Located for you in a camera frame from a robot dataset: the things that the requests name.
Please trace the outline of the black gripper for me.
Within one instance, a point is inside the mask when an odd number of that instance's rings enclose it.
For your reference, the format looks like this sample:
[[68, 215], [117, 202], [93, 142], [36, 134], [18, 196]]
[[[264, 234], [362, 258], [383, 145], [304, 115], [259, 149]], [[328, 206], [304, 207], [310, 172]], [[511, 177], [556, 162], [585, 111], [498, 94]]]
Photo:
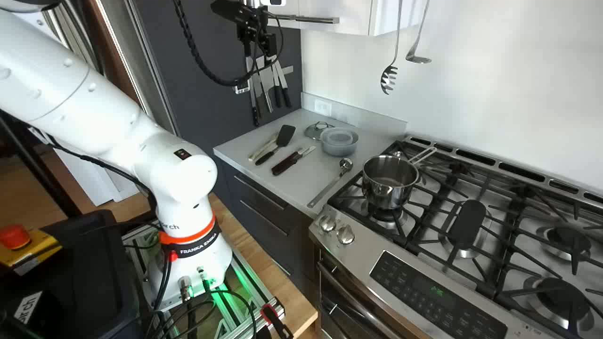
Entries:
[[[238, 36], [244, 44], [246, 62], [253, 64], [251, 42], [268, 38], [268, 8], [251, 8], [244, 2], [234, 0], [215, 0], [212, 4], [212, 12], [227, 21], [232, 21], [238, 27]], [[279, 59], [281, 45], [278, 34], [270, 36], [270, 53], [274, 59]]]

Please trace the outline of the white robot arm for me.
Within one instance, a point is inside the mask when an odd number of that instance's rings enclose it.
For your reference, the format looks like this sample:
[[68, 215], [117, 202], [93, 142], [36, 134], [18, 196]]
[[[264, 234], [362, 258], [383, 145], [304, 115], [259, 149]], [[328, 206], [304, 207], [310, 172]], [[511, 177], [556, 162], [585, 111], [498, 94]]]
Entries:
[[232, 247], [210, 206], [217, 164], [23, 19], [59, 2], [0, 0], [0, 110], [153, 192], [165, 247], [165, 258], [149, 271], [159, 309], [219, 290], [232, 266]]

